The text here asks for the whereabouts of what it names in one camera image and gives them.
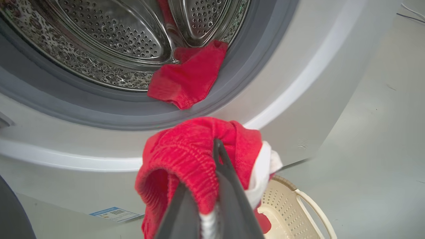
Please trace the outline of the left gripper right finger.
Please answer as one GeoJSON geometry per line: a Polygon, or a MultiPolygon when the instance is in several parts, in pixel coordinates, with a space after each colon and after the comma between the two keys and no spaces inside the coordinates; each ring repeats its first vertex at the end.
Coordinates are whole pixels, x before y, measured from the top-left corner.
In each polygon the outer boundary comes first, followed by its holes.
{"type": "Polygon", "coordinates": [[[220,139],[214,139],[212,155],[219,181],[220,237],[222,239],[263,239],[260,225],[220,139]]]}

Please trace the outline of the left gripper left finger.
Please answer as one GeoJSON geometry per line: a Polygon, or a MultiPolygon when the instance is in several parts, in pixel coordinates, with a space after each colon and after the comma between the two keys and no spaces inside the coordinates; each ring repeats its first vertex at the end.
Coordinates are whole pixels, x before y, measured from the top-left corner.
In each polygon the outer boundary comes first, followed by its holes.
{"type": "Polygon", "coordinates": [[[179,183],[155,239],[199,239],[200,235],[197,204],[185,184],[179,183]]]}

